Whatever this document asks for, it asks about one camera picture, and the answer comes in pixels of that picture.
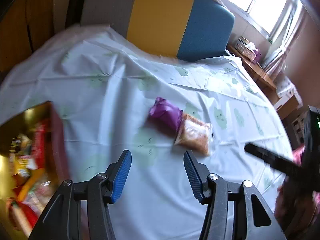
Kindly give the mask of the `purple snack packet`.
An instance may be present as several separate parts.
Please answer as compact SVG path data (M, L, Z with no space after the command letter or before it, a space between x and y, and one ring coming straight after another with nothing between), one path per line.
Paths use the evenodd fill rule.
M149 110L149 117L171 131L178 132L183 111L167 99L158 96Z

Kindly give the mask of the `white storage box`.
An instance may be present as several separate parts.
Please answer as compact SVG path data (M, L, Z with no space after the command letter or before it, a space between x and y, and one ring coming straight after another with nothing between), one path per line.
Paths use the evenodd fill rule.
M303 100L293 82L286 76L280 75L275 79L278 101L273 105L281 120L284 120L296 109L303 106Z

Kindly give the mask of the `wooden side shelf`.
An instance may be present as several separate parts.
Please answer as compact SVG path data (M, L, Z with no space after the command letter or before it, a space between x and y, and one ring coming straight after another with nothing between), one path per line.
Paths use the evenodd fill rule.
M271 78L263 71L259 64L254 64L247 57L241 55L231 44L227 44L227 50L242 60L242 65L258 87L274 105L279 97L276 93L276 85Z

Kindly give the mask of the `clear rice cracker packet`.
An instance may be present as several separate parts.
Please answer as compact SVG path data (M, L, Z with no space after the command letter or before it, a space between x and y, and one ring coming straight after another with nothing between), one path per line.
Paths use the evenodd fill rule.
M210 123L205 123L190 114L183 113L174 145L180 145L202 155L210 156L209 147L212 138Z

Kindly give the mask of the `beige curtain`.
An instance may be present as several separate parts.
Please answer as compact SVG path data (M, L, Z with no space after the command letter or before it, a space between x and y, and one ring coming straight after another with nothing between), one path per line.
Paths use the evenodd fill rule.
M271 46L262 61L262 68L272 81L286 68L287 56L299 38L305 14L300 0L287 0L283 17L272 31Z

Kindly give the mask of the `patterned tissue box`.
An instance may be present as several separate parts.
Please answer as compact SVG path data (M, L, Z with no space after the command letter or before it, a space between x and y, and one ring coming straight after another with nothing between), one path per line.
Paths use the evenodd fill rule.
M256 64L261 58L261 52L255 47L253 42L243 36L239 36L234 44L234 48L244 57L248 58L251 62Z

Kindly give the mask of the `cloud print tablecloth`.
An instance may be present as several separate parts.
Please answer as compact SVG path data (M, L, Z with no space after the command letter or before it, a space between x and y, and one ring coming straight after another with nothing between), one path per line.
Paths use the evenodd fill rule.
M193 196L185 149L149 118L158 97L212 126L197 155L228 181L250 180L271 209L284 176L244 150L247 142L292 158L276 110L239 59L188 63L147 54L110 27L75 27L18 64L1 85L1 121L51 101L62 120L71 179L104 172L132 153L124 191L109 207L117 239L198 239L206 207Z

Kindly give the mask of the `grey yellow blue chair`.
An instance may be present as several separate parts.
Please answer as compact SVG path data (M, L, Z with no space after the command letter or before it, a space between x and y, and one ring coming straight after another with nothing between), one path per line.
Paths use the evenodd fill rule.
M80 23L109 24L147 53L195 62L226 54L234 15L213 0L85 0Z

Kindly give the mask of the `maroon gold gift box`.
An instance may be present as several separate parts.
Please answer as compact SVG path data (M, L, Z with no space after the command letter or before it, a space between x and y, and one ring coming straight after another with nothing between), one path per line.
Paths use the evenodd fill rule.
M68 178L63 124L51 101L1 122L1 239L27 239Z

